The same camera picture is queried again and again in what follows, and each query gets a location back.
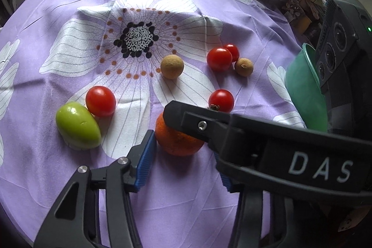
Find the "green plastic bowl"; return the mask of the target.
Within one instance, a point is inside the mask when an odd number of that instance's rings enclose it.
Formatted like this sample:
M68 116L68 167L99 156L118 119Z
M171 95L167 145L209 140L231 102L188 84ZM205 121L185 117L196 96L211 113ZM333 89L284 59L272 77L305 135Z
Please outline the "green plastic bowl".
M306 128L327 131L327 109L313 66L315 49L304 43L286 70L285 86Z

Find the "cherry tomato of pair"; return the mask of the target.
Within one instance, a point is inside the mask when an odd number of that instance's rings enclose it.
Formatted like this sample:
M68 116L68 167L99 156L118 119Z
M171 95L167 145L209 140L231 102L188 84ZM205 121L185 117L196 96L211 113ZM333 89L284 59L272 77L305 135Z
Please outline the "cherry tomato of pair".
M222 47L216 47L207 54L207 64L214 72L224 72L231 66L233 56Z
M231 53L232 62L236 62L240 58L240 52L236 45L226 44L223 48L227 49Z

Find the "tan longan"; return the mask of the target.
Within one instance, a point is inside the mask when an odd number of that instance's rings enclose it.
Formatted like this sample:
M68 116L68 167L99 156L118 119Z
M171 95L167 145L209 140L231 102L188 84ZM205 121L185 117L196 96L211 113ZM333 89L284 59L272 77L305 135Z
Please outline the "tan longan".
M253 62L248 58L239 58L235 62L235 71L242 77L249 77L253 73Z
M167 79L176 79L184 70L183 60L178 55L167 55L160 65L161 73Z

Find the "purple floral tablecloth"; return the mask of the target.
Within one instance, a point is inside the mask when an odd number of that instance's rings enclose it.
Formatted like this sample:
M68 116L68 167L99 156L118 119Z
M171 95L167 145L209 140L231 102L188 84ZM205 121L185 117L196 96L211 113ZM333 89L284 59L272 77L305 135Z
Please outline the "purple floral tablecloth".
M230 91L234 113L304 126L284 85L301 49L281 12L287 0L26 0L1 29L1 205L26 240L80 165L125 156L173 100L207 107ZM236 45L253 62L214 72L207 54ZM161 61L178 55L182 74L167 79ZM60 106L83 103L93 86L117 100L100 122L101 146L68 147L56 127Z

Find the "yellow bottle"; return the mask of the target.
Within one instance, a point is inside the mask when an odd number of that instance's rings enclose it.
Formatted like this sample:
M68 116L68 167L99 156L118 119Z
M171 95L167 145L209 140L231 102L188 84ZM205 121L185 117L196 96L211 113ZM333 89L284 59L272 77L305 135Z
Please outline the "yellow bottle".
M302 16L297 20L297 22L295 22L294 28L300 35L302 35L308 29L311 23L312 21L310 18L307 16Z

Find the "cherry tomato with stem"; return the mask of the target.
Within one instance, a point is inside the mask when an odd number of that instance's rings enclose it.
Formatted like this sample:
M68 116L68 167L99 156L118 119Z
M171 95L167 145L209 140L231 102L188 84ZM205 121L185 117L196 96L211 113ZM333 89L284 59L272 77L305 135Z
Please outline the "cherry tomato with stem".
M218 89L209 96L208 104L210 109L230 113L235 101L231 92L225 89Z

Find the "small oval orange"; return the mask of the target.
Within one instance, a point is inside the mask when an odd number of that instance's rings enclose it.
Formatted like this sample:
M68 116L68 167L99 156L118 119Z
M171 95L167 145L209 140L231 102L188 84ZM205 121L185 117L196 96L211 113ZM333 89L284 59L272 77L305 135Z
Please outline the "small oval orange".
M194 155L204 145L203 141L167 126L162 113L156 119L155 136L166 153L178 157Z

